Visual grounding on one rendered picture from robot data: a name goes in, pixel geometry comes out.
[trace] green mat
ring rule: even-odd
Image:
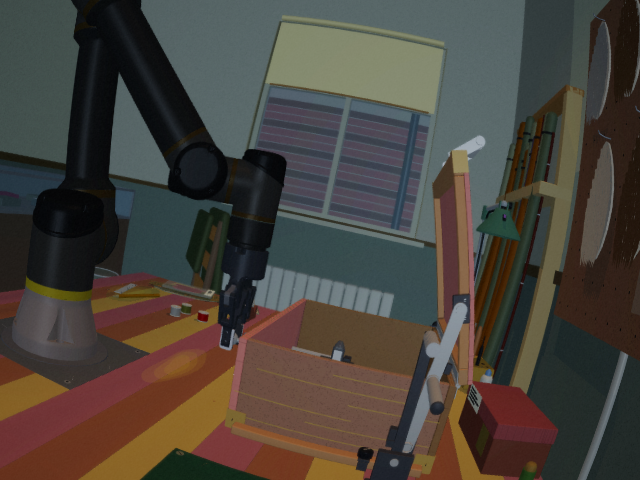
[[[142,480],[251,480],[262,479],[250,473],[220,465],[176,448],[147,473]]]

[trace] wall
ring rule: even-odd
[[[511,142],[523,0],[455,4],[435,0],[194,0],[184,5],[156,0],[144,3],[143,11],[205,124],[229,156],[241,156],[246,148],[283,14],[444,41],[447,60],[428,185],[449,150],[481,134],[487,146],[470,166],[476,222],[482,205],[495,200]],[[11,68],[0,69],[1,151],[65,161],[77,55],[72,38],[74,22],[71,2],[66,6],[46,3],[38,8],[12,3],[3,10],[0,65]],[[122,82],[111,158],[114,174],[166,184],[168,168]],[[433,242],[431,198],[431,188],[426,188],[419,233]],[[188,267],[181,262],[196,212],[202,206],[167,191],[136,188],[124,271],[145,270],[188,280]],[[270,263],[279,267],[393,292],[394,318],[429,324],[435,320],[432,248],[418,249],[279,218],[270,252]]]
[[[586,90],[589,25],[593,15],[607,3],[607,0],[527,1],[522,53],[526,60],[520,75],[518,121],[536,111],[564,84]],[[545,210],[548,218],[548,209],[543,209],[543,217]],[[537,265],[546,236],[546,221],[541,221],[540,230],[538,239],[542,240],[534,246]],[[509,384],[534,290],[535,279],[527,277],[496,383]],[[620,352],[555,316],[554,309],[555,299],[528,394],[559,429],[542,476],[545,480],[564,480],[580,474]],[[640,362],[629,358],[589,480],[638,477],[633,453],[640,449],[639,395]]]

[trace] pegboard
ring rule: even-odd
[[[591,22],[582,159],[555,314],[640,359],[640,4]]]

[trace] window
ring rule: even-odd
[[[255,148],[287,159],[280,206],[411,232],[430,116],[271,86]]]

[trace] yellow roller blind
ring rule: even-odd
[[[267,83],[434,113],[444,54],[441,42],[399,33],[395,36],[400,38],[393,38],[394,32],[337,22],[314,25],[284,18]]]

